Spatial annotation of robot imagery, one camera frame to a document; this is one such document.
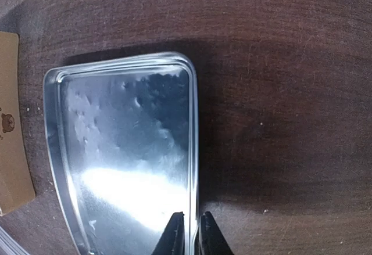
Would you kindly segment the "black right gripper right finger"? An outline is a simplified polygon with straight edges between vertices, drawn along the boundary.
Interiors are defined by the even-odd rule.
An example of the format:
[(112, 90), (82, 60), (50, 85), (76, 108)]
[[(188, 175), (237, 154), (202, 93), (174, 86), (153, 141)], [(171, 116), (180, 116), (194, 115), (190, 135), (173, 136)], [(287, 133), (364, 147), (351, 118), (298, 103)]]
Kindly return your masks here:
[(233, 255), (211, 212), (204, 212), (199, 220), (198, 250), (202, 255)]

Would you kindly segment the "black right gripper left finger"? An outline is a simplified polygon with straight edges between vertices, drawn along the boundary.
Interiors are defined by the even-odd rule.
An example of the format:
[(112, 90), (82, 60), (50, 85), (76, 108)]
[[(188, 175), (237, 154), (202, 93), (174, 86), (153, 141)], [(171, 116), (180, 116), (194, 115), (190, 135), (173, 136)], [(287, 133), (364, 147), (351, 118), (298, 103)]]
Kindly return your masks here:
[(184, 242), (184, 214), (173, 213), (152, 255), (184, 255)]

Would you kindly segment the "bear print tin lid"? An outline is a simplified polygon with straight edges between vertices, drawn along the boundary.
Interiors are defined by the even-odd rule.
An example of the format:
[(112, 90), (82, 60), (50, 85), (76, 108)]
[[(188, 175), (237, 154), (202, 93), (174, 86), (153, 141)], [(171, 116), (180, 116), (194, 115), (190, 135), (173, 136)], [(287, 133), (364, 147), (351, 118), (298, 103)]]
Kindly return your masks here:
[(161, 52), (49, 70), (52, 176), (79, 254), (152, 254), (183, 212), (198, 229), (198, 96), (191, 61)]

